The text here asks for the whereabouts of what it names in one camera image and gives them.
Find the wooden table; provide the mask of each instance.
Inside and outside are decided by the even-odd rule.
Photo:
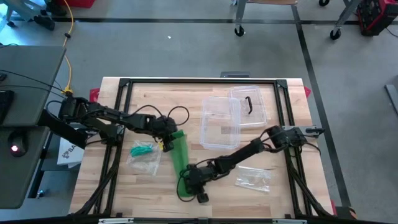
[[[98,102],[113,108],[118,83],[119,78],[103,78]],[[295,124],[297,126],[312,125],[302,80],[287,79],[287,83]],[[232,86],[242,86],[242,84],[135,83],[132,89],[129,111],[132,113],[138,107],[151,104],[160,109],[163,114],[167,114],[174,106],[186,106],[190,111],[190,119],[178,128],[183,129],[187,135],[190,163],[196,163],[228,153],[210,151],[199,144],[200,118],[202,99],[207,96],[227,96],[228,89]],[[267,127],[279,124],[273,87],[271,85],[259,85],[259,87],[266,107]],[[126,91],[122,96],[120,108],[124,108],[125,98]],[[158,116],[151,108],[143,109],[141,113]],[[172,117],[176,119],[176,123],[181,123],[186,118],[186,112],[175,110]],[[242,129],[241,147],[258,137],[263,130],[264,128]],[[113,214],[123,212],[124,217],[168,218],[282,218],[286,213],[293,214],[284,152],[278,154],[263,152],[239,164],[271,171],[270,192],[258,192],[235,186],[238,173],[235,169],[231,171],[229,176],[207,183],[205,190],[210,198],[208,203],[199,204],[196,200],[185,203],[177,198],[175,192],[177,178],[168,153],[162,154],[156,176],[137,174],[126,164],[134,140],[153,142],[150,136],[126,131],[114,195]],[[86,147],[70,212],[75,212],[81,208],[98,186],[104,150],[105,146],[100,143]],[[306,145],[303,147],[302,160],[308,188],[324,208],[331,213],[331,203],[319,152]],[[297,195],[300,208],[305,211],[302,193],[298,186]],[[104,191],[102,208],[106,205],[107,198],[108,189]]]

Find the concrete floor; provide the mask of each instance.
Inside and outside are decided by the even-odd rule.
[[[318,1],[300,0],[302,20],[337,20],[342,1],[326,8]],[[91,9],[73,9],[75,17],[140,19],[234,19],[229,0],[96,0]],[[290,6],[248,4],[245,19],[293,20]],[[70,26],[58,22],[53,32],[34,23],[0,22],[0,42],[62,45]],[[398,116],[384,90],[397,74],[398,40],[387,31],[363,37],[358,26],[344,26],[335,42],[333,26],[303,25],[317,83],[310,79],[294,24],[245,24],[244,37],[234,25],[219,23],[90,23],[77,22],[67,55],[73,66],[72,87],[88,97],[102,77],[218,77],[222,71],[249,71],[252,77],[302,78],[317,85],[326,110],[349,197],[363,220],[398,222],[398,174],[395,137]],[[398,26],[390,26],[398,33]],[[65,86],[63,62],[57,81]],[[314,94],[308,99],[314,124],[320,124]],[[340,204],[335,176],[324,138],[320,138],[323,168],[331,198]],[[54,185],[53,178],[65,180]],[[66,215],[76,174],[49,173],[43,189],[60,192],[40,200],[27,199],[18,210],[0,210],[0,220]]]

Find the plastic bag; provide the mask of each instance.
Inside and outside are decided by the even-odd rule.
[[[152,152],[134,157],[129,154],[126,164],[140,173],[156,175],[162,156],[159,145],[153,142],[134,141],[133,147],[137,146],[152,146]]]
[[[269,192],[269,184],[271,182],[271,172],[269,170],[239,166],[238,172],[235,185]]]

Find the plastic container lid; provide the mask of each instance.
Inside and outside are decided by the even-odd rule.
[[[200,144],[205,149],[235,149],[241,143],[238,99],[211,96],[203,100]]]
[[[258,86],[233,87],[229,89],[229,97],[236,98],[241,103],[242,128],[262,127],[267,124],[266,107]]]

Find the yellow cable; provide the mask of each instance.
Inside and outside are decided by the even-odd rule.
[[[70,17],[71,17],[71,19],[72,19],[72,24],[71,24],[70,29],[69,29],[69,31],[68,31],[68,35],[70,35],[70,34],[72,33],[73,24],[75,23],[75,20],[74,20],[74,18],[73,18],[73,13],[72,13],[72,10],[70,10],[70,7],[69,7],[69,4],[67,3],[67,0],[63,0],[63,1],[64,1],[65,4],[67,5],[67,8],[68,8],[68,10],[69,10]],[[63,47],[66,46],[68,39],[69,39],[69,38],[66,37],[65,40],[63,41]],[[67,57],[66,54],[65,54],[64,57],[65,57],[65,60],[66,60],[67,63],[68,63],[68,67],[69,67],[69,80],[68,80],[68,84],[66,85],[65,89],[63,90],[63,92],[64,92],[64,93],[66,93],[66,92],[73,93],[73,90],[70,88],[70,82],[72,81],[72,66],[70,65],[69,59],[68,59],[68,57]]]

